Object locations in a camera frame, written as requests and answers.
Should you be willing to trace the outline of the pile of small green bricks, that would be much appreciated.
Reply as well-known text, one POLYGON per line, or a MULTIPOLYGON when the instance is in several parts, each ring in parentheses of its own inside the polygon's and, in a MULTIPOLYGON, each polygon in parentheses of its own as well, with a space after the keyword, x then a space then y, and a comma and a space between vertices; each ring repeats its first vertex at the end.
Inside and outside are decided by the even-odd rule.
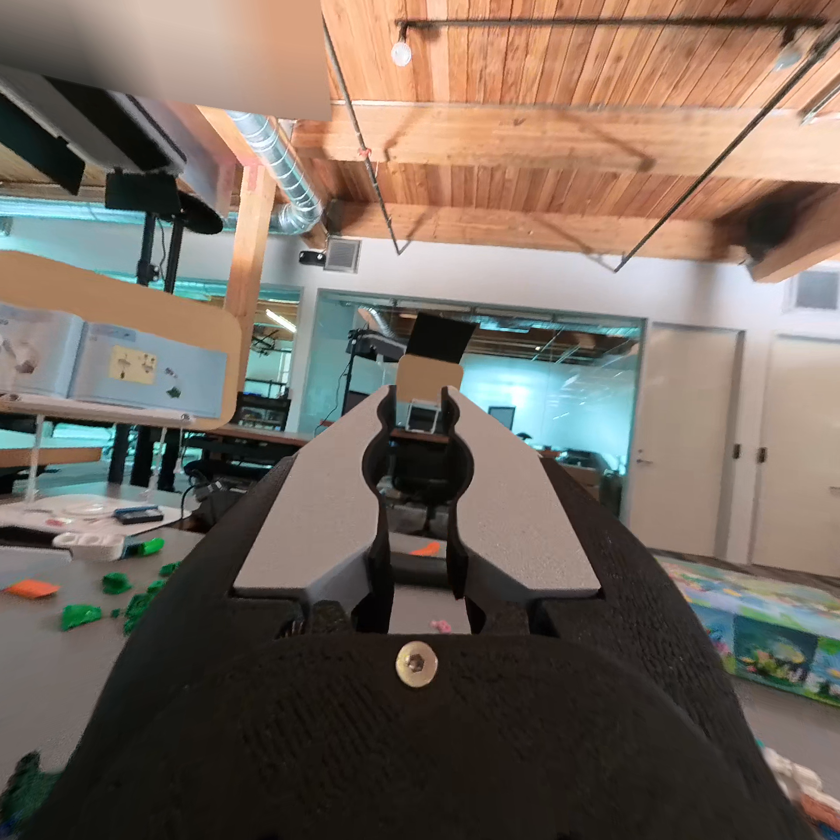
POLYGON ((146 589, 133 595, 125 607, 116 607, 111 610, 111 618, 122 620, 122 635, 131 635, 142 616, 148 611, 154 598, 165 588, 173 574, 181 567, 182 561, 166 563, 159 569, 159 573, 146 589))

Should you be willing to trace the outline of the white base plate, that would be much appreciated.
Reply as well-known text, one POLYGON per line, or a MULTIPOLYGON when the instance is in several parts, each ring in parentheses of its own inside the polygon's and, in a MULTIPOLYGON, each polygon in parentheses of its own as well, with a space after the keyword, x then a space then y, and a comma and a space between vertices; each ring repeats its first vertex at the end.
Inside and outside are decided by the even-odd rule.
POLYGON ((57 496, 42 496, 34 500, 15 499, 2 503, 2 526, 20 527, 60 534, 63 532, 111 532, 124 537, 137 535, 156 528, 171 526, 193 512, 193 501, 186 498, 181 502, 178 494, 162 494, 152 498, 147 493, 141 498, 129 499, 106 497, 100 493, 63 493, 57 496), (102 498, 112 505, 112 512, 119 508, 133 508, 139 506, 158 506, 163 510, 164 519, 161 522, 146 523, 135 527, 122 527, 112 519, 112 516, 99 518, 72 517, 61 510, 63 501, 70 499, 102 498))

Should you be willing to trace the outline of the wooden book stand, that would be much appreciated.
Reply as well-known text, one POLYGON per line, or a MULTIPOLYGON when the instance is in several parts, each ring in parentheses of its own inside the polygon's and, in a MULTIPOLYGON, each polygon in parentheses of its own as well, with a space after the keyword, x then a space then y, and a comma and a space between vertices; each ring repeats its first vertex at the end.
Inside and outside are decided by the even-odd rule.
POLYGON ((2 251, 1 299, 2 303, 14 307, 66 312, 87 322, 113 323, 226 355, 222 402, 215 417, 52 397, 41 400, 31 395, 21 400, 4 397, 2 413, 179 428, 198 433, 215 431, 233 418, 244 361, 243 335, 237 319, 228 311, 14 250, 2 251))

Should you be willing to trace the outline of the long brown office desk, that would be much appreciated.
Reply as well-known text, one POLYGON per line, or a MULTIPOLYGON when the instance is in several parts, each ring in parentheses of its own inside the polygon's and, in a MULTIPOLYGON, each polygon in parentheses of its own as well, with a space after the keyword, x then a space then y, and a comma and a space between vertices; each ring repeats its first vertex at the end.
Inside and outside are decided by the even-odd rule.
MULTIPOLYGON (((189 461, 184 471, 196 487, 209 489, 217 485, 222 490, 243 494, 282 459, 294 456, 309 440, 299 434, 235 425, 190 433, 186 447, 198 450, 200 457, 189 461)), ((378 462, 383 470, 382 478, 386 476, 388 450, 389 441, 378 462)))

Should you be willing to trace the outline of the black lamp pole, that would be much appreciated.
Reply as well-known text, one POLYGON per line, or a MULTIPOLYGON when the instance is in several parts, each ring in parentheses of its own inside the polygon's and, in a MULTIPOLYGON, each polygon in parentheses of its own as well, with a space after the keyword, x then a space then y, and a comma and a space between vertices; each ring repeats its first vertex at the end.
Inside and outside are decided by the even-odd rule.
POLYGON ((163 291, 174 295, 185 225, 183 219, 177 216, 171 218, 170 225, 170 237, 166 239, 164 220, 155 213, 144 214, 135 280, 142 287, 160 280, 163 291))

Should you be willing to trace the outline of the silver air duct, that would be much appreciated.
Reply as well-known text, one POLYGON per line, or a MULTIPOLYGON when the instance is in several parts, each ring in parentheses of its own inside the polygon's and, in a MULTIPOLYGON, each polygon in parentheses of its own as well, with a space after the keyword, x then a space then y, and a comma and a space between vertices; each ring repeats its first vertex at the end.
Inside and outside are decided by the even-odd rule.
POLYGON ((324 207, 285 130, 266 115, 235 110, 226 114, 287 198, 278 213, 279 231, 287 236, 310 233, 321 223, 324 207))

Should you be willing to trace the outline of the black tripod with device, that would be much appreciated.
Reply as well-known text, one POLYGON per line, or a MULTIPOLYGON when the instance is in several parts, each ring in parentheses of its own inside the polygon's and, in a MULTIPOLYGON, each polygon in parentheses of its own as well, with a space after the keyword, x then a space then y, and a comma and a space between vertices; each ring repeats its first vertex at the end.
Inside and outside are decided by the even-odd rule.
POLYGON ((370 328, 351 330, 340 414, 345 415, 384 385, 393 385, 405 351, 406 343, 389 335, 370 328))

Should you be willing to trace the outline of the black tilted panel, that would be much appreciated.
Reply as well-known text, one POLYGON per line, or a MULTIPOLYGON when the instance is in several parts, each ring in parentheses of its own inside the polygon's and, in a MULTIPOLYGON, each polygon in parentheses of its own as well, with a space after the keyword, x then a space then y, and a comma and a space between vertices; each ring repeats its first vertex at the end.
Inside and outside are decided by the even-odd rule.
POLYGON ((460 364, 476 324, 420 312, 406 344, 405 355, 448 364, 460 364))

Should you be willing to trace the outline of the dark green toy bag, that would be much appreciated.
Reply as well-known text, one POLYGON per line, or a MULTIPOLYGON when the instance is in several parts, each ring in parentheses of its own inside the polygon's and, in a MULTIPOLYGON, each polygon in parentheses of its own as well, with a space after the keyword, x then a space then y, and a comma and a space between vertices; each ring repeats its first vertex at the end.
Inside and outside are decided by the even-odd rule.
POLYGON ((61 771, 47 772, 41 767, 39 751, 29 752, 17 761, 1 795, 1 838, 17 839, 46 803, 61 771))

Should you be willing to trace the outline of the wooden support post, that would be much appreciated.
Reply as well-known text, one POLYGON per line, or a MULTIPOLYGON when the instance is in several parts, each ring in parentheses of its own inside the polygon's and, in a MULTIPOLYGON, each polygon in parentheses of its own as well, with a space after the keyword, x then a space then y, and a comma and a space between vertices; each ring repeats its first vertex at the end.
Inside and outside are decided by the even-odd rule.
POLYGON ((247 165, 239 191, 232 263, 224 309, 240 330, 240 368, 244 371, 255 323, 270 218, 276 201, 276 182, 262 164, 247 165))

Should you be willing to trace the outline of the open instruction booklet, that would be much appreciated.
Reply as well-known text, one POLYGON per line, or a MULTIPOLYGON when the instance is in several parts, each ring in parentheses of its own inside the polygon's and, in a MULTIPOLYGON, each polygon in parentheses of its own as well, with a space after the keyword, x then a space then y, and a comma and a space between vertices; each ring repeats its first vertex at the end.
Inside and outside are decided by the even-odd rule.
POLYGON ((222 412, 226 354, 75 314, 1 306, 1 391, 192 417, 222 412))

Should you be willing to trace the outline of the white plastic toy part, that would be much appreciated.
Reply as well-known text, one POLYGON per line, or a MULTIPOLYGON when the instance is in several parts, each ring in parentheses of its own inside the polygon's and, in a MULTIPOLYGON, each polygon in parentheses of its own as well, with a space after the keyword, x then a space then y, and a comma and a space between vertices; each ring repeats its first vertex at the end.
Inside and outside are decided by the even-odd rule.
POLYGON ((52 539, 51 547, 70 552, 73 560, 114 562, 123 556, 125 538, 111 532, 63 532, 52 539))

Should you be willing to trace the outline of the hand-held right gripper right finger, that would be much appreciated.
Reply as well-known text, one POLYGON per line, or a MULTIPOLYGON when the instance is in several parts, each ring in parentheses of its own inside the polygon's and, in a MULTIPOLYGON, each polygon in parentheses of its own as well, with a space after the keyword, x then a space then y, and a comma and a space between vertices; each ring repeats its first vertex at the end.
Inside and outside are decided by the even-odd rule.
POLYGON ((471 601, 598 595, 601 584, 537 452, 454 388, 449 427, 467 477, 451 514, 453 588, 471 601))

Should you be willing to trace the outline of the white door with black hinge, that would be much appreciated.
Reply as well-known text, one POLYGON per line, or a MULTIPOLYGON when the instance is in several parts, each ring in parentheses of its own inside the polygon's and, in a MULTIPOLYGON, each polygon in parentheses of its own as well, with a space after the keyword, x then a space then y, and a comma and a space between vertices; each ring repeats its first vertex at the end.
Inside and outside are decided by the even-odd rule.
POLYGON ((763 406, 751 561, 839 575, 839 342, 777 337, 763 406))

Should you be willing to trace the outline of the black overhead lamp panel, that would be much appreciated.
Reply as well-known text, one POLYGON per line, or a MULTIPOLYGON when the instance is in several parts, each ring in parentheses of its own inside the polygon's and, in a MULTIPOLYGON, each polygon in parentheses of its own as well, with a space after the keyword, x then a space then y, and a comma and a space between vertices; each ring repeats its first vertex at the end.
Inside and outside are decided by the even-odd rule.
POLYGON ((222 231, 236 163, 195 106, 169 104, 2 67, 2 149, 79 197, 88 170, 103 203, 222 231))

